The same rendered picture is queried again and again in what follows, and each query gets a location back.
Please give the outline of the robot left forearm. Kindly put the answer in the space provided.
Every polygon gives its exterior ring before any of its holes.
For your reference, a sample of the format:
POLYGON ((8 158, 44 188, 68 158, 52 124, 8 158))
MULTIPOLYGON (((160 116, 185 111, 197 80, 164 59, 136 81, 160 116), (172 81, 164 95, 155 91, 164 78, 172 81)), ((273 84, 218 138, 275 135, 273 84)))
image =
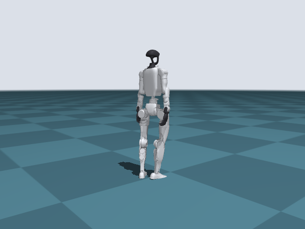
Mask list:
POLYGON ((140 95, 140 94, 138 93, 137 107, 139 106, 139 110, 142 109, 142 106, 143 106, 143 99, 144 99, 144 96, 143 96, 143 95, 140 95))

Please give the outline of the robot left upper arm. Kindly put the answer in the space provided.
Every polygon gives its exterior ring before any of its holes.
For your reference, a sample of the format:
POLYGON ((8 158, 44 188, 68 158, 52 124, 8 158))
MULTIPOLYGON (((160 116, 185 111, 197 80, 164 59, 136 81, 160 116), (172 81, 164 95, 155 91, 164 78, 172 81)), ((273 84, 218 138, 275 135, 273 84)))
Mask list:
POLYGON ((144 87, 143 87, 143 71, 140 71, 139 72, 139 94, 145 94, 145 91, 144 91, 144 87))

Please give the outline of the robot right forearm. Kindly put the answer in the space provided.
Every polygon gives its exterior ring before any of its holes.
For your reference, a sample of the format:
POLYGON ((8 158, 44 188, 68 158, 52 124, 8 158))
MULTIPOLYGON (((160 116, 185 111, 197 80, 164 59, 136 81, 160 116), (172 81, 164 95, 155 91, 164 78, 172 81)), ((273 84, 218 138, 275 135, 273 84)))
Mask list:
MULTIPOLYGON (((169 101, 169 97, 170 97, 170 89, 167 87, 165 89, 165 94, 163 95, 163 105, 164 105, 164 108, 167 107, 167 112, 170 111, 170 101, 169 101)), ((163 109, 164 109, 163 108, 163 109)))

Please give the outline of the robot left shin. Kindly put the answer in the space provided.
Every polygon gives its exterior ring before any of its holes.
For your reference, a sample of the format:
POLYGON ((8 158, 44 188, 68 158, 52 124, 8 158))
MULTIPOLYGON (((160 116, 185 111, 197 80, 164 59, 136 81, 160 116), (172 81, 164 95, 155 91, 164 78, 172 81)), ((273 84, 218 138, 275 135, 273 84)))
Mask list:
POLYGON ((140 159, 140 170, 144 172, 144 164, 146 160, 147 147, 141 147, 141 139, 139 141, 139 159, 140 159))

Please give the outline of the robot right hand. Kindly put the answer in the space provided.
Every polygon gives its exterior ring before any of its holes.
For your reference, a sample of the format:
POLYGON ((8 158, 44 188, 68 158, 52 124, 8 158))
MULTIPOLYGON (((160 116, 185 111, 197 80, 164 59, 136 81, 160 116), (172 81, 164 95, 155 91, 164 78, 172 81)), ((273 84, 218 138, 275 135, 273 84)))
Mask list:
POLYGON ((167 107, 165 107, 164 108, 164 116, 163 116, 163 120, 162 120, 162 122, 161 123, 159 123, 160 124, 160 126, 163 126, 163 125, 165 125, 166 124, 166 122, 167 122, 167 120, 168 120, 168 114, 169 114, 169 112, 167 112, 167 107))

